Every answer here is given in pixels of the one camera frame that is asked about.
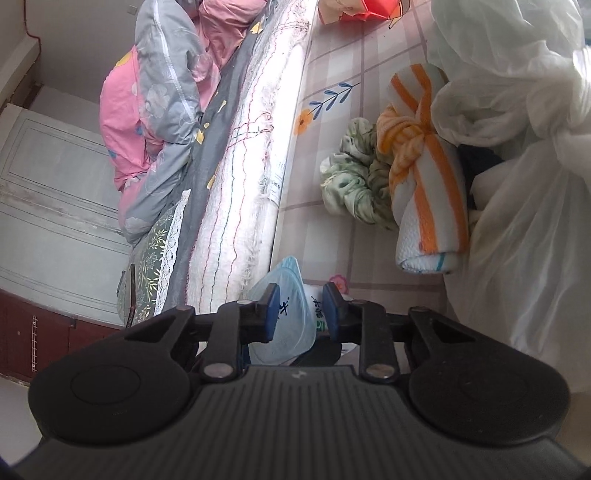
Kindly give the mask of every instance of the clear plastic container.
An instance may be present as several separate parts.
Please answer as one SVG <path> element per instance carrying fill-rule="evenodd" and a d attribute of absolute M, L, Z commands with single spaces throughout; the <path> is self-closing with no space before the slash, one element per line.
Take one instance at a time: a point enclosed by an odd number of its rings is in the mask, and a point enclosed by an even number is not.
<path fill-rule="evenodd" d="M 284 258 L 246 298 L 259 300 L 269 283 L 277 283 L 281 290 L 279 317 L 271 342 L 248 346 L 254 365 L 279 365 L 307 352 L 316 340 L 316 318 L 310 311 L 296 258 Z"/>

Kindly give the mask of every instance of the dark cloth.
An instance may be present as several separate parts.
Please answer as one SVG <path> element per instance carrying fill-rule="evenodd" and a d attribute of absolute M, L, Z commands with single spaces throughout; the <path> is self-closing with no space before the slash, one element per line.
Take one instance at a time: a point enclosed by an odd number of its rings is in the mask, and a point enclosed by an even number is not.
<path fill-rule="evenodd" d="M 474 197 L 470 193 L 472 183 L 476 175 L 489 170 L 503 162 L 503 159 L 495 154 L 490 148 L 474 147 L 472 145 L 460 145 L 457 148 L 457 156 L 460 159 L 464 180 L 466 183 L 466 198 L 468 208 L 476 210 Z"/>

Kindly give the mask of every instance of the metal screw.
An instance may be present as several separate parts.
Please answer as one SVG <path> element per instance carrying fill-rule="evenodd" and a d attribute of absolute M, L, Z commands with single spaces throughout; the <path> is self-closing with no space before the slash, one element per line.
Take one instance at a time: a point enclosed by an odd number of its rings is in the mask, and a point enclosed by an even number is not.
<path fill-rule="evenodd" d="M 211 364 L 203 369 L 209 378 L 226 378 L 232 375 L 234 369 L 228 364 Z"/>
<path fill-rule="evenodd" d="M 396 373 L 396 369 L 392 365 L 373 364 L 365 369 L 368 375 L 374 378 L 390 378 Z"/>

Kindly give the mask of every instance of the wooden cabinet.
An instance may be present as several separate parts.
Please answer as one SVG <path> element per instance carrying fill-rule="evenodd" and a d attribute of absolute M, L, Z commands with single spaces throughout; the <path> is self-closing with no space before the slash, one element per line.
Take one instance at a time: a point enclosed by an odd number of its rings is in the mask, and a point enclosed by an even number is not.
<path fill-rule="evenodd" d="M 50 312 L 0 291 L 0 373 L 30 380 L 69 352 L 116 331 L 115 327 Z"/>
<path fill-rule="evenodd" d="M 68 353 L 75 352 L 91 343 L 98 342 L 117 331 L 115 328 L 77 320 L 73 328 L 70 329 Z"/>
<path fill-rule="evenodd" d="M 131 248 L 100 135 L 10 104 L 1 117 L 1 288 L 53 312 L 121 324 L 115 288 Z"/>

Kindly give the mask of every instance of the red cable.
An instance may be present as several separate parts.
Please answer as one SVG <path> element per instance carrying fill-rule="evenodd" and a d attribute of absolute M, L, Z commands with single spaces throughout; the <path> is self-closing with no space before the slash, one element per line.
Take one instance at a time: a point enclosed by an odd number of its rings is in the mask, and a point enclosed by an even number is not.
<path fill-rule="evenodd" d="M 37 55 L 37 58 L 35 59 L 35 61 L 37 61 L 37 60 L 39 60 L 39 57 L 41 57 L 41 37 L 38 37 L 37 35 L 31 35 L 29 33 L 29 28 L 27 26 L 27 0 L 22 0 L 22 13 L 25 18 L 25 33 L 29 37 L 35 38 L 39 42 L 39 54 Z"/>

